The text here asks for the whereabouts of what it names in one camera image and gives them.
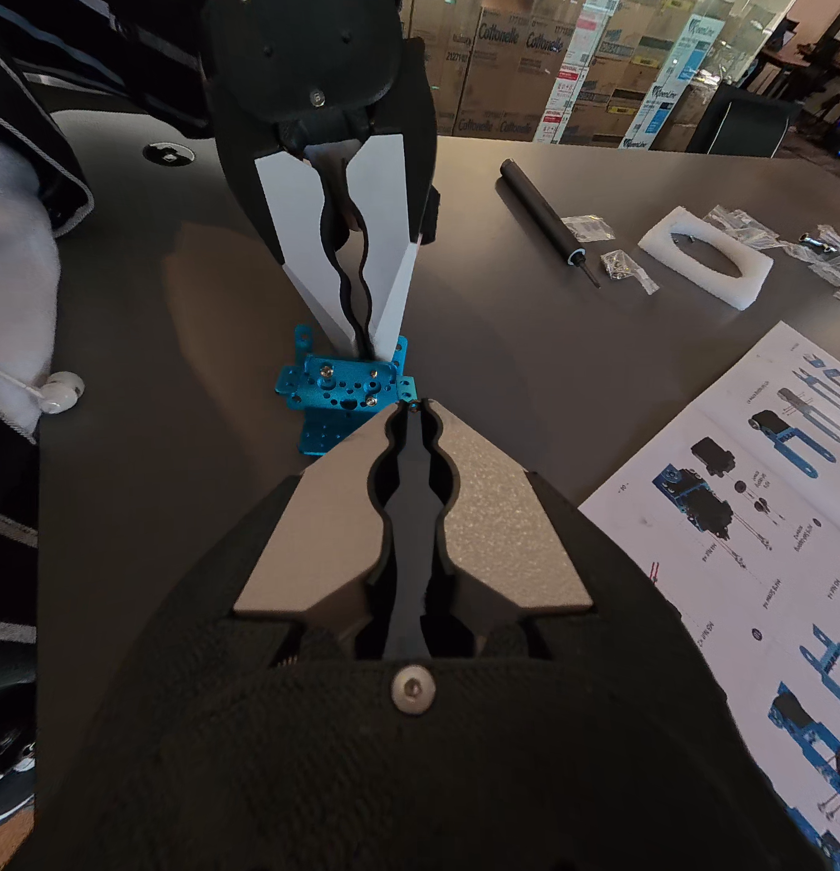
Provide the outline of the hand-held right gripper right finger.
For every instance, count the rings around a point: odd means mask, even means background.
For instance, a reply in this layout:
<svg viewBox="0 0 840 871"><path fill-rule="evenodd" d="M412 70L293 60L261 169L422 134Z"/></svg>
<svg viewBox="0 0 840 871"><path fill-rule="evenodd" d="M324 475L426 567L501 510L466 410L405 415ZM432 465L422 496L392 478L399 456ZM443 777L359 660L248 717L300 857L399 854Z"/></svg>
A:
<svg viewBox="0 0 840 871"><path fill-rule="evenodd" d="M420 416L441 504L421 616L430 655L471 658L498 629L589 612L593 600L530 473L440 402L422 401Z"/></svg>

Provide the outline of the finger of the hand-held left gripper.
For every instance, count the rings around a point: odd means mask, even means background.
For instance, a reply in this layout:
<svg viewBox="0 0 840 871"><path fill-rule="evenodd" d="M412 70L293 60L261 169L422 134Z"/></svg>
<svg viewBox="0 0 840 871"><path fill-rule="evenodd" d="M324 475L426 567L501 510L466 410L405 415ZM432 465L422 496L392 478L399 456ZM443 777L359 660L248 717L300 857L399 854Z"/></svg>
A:
<svg viewBox="0 0 840 871"><path fill-rule="evenodd" d="M365 240L360 277L371 300L371 347L375 358L391 359L419 249L410 236L403 135L371 136L347 163L346 180Z"/></svg>
<svg viewBox="0 0 840 871"><path fill-rule="evenodd" d="M352 305L352 284L335 242L336 209L318 171L289 152L254 160L283 269L342 356L372 357L368 330Z"/></svg>

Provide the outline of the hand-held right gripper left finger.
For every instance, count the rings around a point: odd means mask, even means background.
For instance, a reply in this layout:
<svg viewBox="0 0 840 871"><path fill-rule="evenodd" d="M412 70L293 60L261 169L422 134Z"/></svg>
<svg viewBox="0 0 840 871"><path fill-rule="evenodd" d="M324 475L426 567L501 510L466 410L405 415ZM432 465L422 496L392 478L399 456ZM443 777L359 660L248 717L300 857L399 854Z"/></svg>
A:
<svg viewBox="0 0 840 871"><path fill-rule="evenodd" d="M356 659L378 659L396 586L393 525L402 405L389 405L300 477L233 613L329 631Z"/></svg>

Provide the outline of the blue metal bracket assembly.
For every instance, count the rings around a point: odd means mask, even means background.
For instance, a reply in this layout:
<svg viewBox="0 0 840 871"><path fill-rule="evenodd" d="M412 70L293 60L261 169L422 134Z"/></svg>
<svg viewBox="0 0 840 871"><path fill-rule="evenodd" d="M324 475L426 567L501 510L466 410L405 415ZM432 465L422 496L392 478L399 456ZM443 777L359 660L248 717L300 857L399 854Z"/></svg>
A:
<svg viewBox="0 0 840 871"><path fill-rule="evenodd" d="M311 329L296 326L295 360L280 371L275 392L304 416L299 452L325 455L383 409L417 401L404 372L407 350L401 335L390 362L315 354Z"/></svg>

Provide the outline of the dark grey desk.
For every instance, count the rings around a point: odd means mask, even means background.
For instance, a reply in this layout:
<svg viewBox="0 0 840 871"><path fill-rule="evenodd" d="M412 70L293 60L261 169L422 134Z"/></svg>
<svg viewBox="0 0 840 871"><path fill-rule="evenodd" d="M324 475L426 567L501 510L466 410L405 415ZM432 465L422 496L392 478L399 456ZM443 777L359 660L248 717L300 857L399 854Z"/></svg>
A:
<svg viewBox="0 0 840 871"><path fill-rule="evenodd" d="M80 408L44 424L39 787L44 808L142 626L283 476L300 417L273 395L307 311L229 191L212 140L140 114L56 114L96 196L60 243L56 362ZM156 166L153 143L194 151ZM675 205L840 218L840 181L801 160L708 158L443 137L438 238L405 318L421 387L578 501L783 320L840 358L840 303L779 255L736 313L662 267L663 288L593 290L511 194L515 158L556 206L628 242Z"/></svg>

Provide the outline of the black electric screwdriver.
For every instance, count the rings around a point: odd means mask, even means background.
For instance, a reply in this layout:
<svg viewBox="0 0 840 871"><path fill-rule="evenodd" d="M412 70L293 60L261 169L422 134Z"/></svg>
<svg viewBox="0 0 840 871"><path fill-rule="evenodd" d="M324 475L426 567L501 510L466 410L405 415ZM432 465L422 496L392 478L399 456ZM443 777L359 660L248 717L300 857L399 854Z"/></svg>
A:
<svg viewBox="0 0 840 871"><path fill-rule="evenodd" d="M505 159L501 163L500 175L565 264L578 268L596 289L600 289L598 279L589 268L585 248L519 165L511 158Z"/></svg>

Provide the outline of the stack of cardboard boxes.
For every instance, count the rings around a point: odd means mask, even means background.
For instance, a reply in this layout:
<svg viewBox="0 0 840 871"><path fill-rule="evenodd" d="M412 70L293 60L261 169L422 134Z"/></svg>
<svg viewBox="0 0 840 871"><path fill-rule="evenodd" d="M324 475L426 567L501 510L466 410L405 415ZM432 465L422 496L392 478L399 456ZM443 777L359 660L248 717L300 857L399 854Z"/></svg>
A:
<svg viewBox="0 0 840 871"><path fill-rule="evenodd" d="M441 136L653 141L735 2L397 2L421 38Z"/></svg>

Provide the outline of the flat clear bag of screws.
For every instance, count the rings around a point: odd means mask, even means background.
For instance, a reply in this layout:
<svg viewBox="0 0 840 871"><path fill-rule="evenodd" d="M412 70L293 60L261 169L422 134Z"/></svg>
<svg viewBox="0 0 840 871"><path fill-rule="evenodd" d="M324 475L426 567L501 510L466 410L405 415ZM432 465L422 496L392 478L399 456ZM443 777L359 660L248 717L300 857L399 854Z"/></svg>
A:
<svg viewBox="0 0 840 871"><path fill-rule="evenodd" d="M609 224L595 214L563 217L561 221L580 245L607 242L617 238Z"/></svg>

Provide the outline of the crumpled clear bag of screws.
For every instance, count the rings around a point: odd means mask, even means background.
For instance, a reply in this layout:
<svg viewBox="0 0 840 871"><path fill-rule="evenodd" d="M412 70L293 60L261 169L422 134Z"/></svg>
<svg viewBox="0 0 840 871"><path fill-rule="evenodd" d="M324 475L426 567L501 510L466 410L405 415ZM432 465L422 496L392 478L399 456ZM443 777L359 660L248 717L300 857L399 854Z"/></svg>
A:
<svg viewBox="0 0 840 871"><path fill-rule="evenodd" d="M659 285L629 254L617 249L600 256L605 273L611 280L634 279L648 295L653 295Z"/></svg>

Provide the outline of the white instruction manual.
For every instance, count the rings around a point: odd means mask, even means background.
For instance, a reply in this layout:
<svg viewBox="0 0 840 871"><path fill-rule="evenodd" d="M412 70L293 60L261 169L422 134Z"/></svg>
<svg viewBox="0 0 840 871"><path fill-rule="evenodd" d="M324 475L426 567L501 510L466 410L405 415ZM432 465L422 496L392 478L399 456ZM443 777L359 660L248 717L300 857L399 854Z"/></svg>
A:
<svg viewBox="0 0 840 871"><path fill-rule="evenodd" d="M779 323L581 510L680 613L840 869L840 361Z"/></svg>

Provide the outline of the white garment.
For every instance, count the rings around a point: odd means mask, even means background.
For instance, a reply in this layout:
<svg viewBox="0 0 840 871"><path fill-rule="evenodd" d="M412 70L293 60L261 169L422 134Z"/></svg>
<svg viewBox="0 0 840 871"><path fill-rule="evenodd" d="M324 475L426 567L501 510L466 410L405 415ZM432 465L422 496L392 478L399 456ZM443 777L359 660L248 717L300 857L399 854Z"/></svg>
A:
<svg viewBox="0 0 840 871"><path fill-rule="evenodd" d="M60 264L39 180L0 141L0 420L29 440L40 419L24 388L49 374Z"/></svg>

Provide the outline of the white foam block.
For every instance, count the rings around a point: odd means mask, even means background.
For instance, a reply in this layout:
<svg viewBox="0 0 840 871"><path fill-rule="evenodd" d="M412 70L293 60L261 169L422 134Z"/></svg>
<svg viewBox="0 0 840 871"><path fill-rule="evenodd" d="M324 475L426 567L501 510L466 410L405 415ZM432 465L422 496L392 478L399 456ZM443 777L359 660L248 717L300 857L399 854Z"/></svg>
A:
<svg viewBox="0 0 840 871"><path fill-rule="evenodd" d="M713 247L738 268L738 276L713 270L682 250L674 237L684 235ZM718 226L699 219L684 207L676 207L643 235L639 248L657 262L691 281L698 288L730 307L743 311L759 297L774 260L726 234Z"/></svg>

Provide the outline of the black striped jacket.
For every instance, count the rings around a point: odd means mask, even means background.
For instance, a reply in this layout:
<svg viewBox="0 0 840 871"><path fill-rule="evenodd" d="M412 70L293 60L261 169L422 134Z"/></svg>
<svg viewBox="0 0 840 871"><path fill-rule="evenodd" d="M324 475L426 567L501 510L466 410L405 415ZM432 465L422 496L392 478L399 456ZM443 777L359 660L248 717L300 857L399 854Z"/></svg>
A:
<svg viewBox="0 0 840 871"><path fill-rule="evenodd" d="M28 46L17 37L41 44L32 27L11 2L0 2L0 141L33 167L56 245L93 200L67 139L25 76L21 49ZM34 801L39 422L29 440L0 420L0 826Z"/></svg>

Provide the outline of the black office chair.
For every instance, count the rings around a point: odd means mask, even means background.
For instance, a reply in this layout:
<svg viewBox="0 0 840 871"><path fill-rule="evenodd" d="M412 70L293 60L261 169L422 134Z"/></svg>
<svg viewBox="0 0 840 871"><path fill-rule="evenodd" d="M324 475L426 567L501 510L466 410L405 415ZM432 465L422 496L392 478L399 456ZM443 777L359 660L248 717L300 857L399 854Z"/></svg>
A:
<svg viewBox="0 0 840 871"><path fill-rule="evenodd" d="M774 158L802 104L722 83L698 121L686 153Z"/></svg>

